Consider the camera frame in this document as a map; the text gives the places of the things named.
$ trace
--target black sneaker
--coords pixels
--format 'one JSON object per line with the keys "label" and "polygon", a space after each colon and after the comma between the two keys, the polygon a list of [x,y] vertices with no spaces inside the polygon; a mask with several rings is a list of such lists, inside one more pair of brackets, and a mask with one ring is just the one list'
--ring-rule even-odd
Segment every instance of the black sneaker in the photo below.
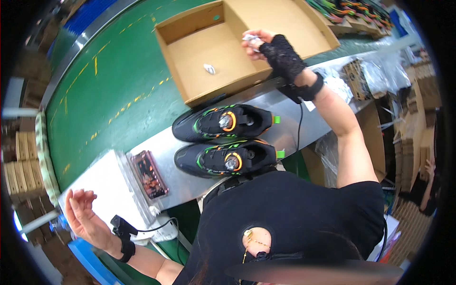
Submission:
{"label": "black sneaker", "polygon": [[181,148],[174,163],[182,171],[203,178],[242,175],[272,165],[283,151],[262,140],[239,140],[224,145],[197,144]]}
{"label": "black sneaker", "polygon": [[182,141],[205,142],[215,138],[254,138],[265,132],[280,117],[251,105],[207,108],[184,114],[172,124],[173,135]]}

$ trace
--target gold necklace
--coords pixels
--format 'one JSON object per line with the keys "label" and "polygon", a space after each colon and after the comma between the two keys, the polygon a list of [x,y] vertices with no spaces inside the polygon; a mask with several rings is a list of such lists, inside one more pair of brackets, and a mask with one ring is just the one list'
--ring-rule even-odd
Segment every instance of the gold necklace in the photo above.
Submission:
{"label": "gold necklace", "polygon": [[[244,232],[244,236],[246,236],[248,238],[248,241],[247,241],[247,246],[245,247],[244,258],[242,259],[242,264],[244,264],[244,262],[245,262],[245,257],[247,256],[247,250],[249,249],[249,243],[250,243],[250,241],[252,241],[253,234],[254,233],[251,230],[249,230],[249,229]],[[264,245],[264,246],[266,246],[268,248],[271,248],[267,244],[261,243],[261,242],[259,242],[256,239],[254,239],[253,242],[257,243],[257,244]]]}

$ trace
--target green conveyor belt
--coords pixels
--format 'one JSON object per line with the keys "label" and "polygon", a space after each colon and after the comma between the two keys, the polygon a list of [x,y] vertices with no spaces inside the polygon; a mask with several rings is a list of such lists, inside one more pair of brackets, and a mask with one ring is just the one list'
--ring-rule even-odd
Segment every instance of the green conveyor belt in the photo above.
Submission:
{"label": "green conveyor belt", "polygon": [[[49,148],[62,191],[104,150],[127,152],[188,110],[153,30],[156,23],[207,2],[210,0],[142,1],[84,47],[47,108]],[[349,36],[340,42],[340,48],[309,58],[307,63],[386,44],[365,36]]]}

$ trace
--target black cable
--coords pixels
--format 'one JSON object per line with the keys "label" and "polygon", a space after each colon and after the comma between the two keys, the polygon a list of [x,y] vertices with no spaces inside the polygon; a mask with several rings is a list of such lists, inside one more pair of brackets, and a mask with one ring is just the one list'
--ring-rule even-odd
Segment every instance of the black cable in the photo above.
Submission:
{"label": "black cable", "polygon": [[[299,107],[301,108],[301,118],[299,119],[298,139],[297,139],[297,143],[296,143],[296,152],[299,151],[299,137],[301,136],[301,123],[302,123],[302,117],[304,115],[304,110],[302,109],[302,99],[301,99],[301,103],[299,104]],[[299,169],[299,164],[298,164],[298,161],[296,161],[296,175],[299,177],[299,170],[298,169]]]}
{"label": "black cable", "polygon": [[181,257],[179,256],[179,221],[177,220],[177,218],[175,218],[175,217],[170,218],[169,220],[167,220],[163,225],[159,226],[158,228],[149,229],[147,231],[138,230],[138,232],[148,233],[148,232],[156,231],[156,230],[161,229],[162,227],[166,226],[172,220],[174,220],[176,222],[176,228],[177,228],[177,237],[176,237],[176,246],[177,246],[176,254],[177,254],[177,258],[179,259],[179,262],[182,265],[184,265],[184,263],[182,262]]}
{"label": "black cable", "polygon": [[304,116],[304,110],[302,109],[302,102],[301,102],[301,104],[299,104],[299,107],[301,108],[301,118],[299,119],[298,142],[296,144],[296,152],[299,151],[299,137],[301,136],[301,123],[302,123],[302,117]]}
{"label": "black cable", "polygon": [[380,250],[380,255],[378,256],[376,262],[379,262],[380,259],[382,258],[383,251],[385,250],[386,239],[388,238],[388,224],[386,223],[385,218],[383,218],[383,225],[385,226],[385,237],[383,238],[382,250]]}
{"label": "black cable", "polygon": [[177,223],[177,218],[172,217],[172,218],[170,218],[169,220],[167,220],[166,223],[164,223],[163,225],[159,226],[158,228],[148,229],[147,231],[140,231],[140,230],[138,230],[138,232],[149,233],[149,232],[156,231],[156,230],[161,229],[162,227],[166,226],[166,225],[167,225],[170,221],[172,221],[172,220],[175,220],[176,223]]}

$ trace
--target woman's arm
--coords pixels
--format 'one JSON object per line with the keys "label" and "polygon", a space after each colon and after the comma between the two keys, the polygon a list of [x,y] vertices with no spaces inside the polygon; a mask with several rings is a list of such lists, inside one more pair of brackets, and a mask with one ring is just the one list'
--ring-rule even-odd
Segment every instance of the woman's arm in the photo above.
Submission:
{"label": "woman's arm", "polygon": [[[291,46],[283,37],[268,30],[250,30],[246,34],[255,35],[260,41],[244,41],[247,55],[252,60],[267,60],[269,65],[278,70],[288,82],[297,86],[312,86],[316,74],[308,68],[299,56],[290,49]],[[339,152],[339,171],[337,187],[362,181],[377,181],[369,152],[364,143],[363,133],[350,106],[326,85],[313,100],[320,115],[337,135]]]}
{"label": "woman's arm", "polygon": [[434,170],[435,170],[435,162],[433,160],[429,161],[426,160],[426,172],[429,173],[429,182],[426,187],[425,193],[423,195],[423,200],[421,200],[421,205],[420,205],[420,210],[424,211],[427,207],[427,202],[429,201],[430,198],[430,191],[432,190],[432,184],[434,183]]}
{"label": "woman's arm", "polygon": [[[298,75],[295,84],[311,86],[316,78],[316,74],[306,68]],[[339,153],[337,187],[341,188],[362,181],[378,182],[364,143],[363,133],[350,106],[326,85],[312,102],[337,135]]]}
{"label": "woman's arm", "polygon": [[[96,198],[93,191],[76,190],[73,193],[70,190],[65,200],[68,223],[77,236],[120,259],[124,255],[120,252],[121,240],[92,211],[92,202]],[[157,279],[162,285],[172,284],[183,268],[177,262],[139,245],[136,245],[136,252],[127,264],[142,274]]]}
{"label": "woman's arm", "polygon": [[[162,285],[172,284],[184,268],[184,266],[164,258],[151,249],[140,245],[135,246],[136,253],[127,264],[142,274],[157,279]],[[115,259],[120,259],[124,255],[120,252],[121,247],[122,242],[113,235],[112,246],[105,251]]]}

